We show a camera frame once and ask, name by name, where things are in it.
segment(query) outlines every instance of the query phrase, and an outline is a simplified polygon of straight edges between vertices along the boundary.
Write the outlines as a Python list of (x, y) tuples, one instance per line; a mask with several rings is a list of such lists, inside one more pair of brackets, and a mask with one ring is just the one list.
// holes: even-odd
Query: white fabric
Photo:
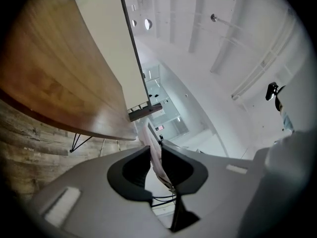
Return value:
[(144, 126), (139, 132), (138, 136), (141, 142), (143, 142), (145, 145), (149, 145), (151, 148), (151, 162), (153, 165), (153, 170), (158, 179), (167, 187), (172, 188), (171, 182), (162, 167), (161, 147), (156, 141), (154, 135), (151, 133), (147, 126)]

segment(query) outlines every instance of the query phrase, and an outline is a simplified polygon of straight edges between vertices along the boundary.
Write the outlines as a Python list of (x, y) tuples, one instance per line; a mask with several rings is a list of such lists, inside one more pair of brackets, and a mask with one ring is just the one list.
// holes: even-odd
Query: floor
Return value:
[[(74, 165), (141, 146), (140, 141), (93, 137), (70, 153), (74, 133), (34, 120), (0, 101), (0, 167), (12, 193), (23, 201)], [(77, 145), (86, 140), (81, 136)]]

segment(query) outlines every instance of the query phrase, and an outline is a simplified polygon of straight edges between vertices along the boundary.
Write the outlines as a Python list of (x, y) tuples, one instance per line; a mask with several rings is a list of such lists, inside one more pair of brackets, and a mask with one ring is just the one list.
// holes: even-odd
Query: wooden table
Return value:
[(49, 125), (135, 139), (121, 85), (75, 0), (27, 1), (1, 53), (0, 89), (0, 98)]

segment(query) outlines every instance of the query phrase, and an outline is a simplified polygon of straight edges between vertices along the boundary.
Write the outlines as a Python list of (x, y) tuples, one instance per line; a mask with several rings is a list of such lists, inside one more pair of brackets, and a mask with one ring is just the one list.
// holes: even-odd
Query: black bracket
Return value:
[(80, 147), (82, 144), (86, 143), (89, 139), (92, 138), (92, 137), (87, 138), (84, 142), (82, 142), (79, 146), (76, 147), (76, 144), (77, 144), (77, 141), (78, 141), (80, 135), (81, 134), (78, 134), (78, 138), (77, 138), (77, 140), (75, 142), (75, 139), (76, 139), (76, 136), (77, 136), (77, 133), (75, 133), (74, 140), (73, 140), (73, 145), (72, 145), (71, 149), (69, 150), (69, 152), (71, 152), (71, 153), (74, 152), (78, 147)]

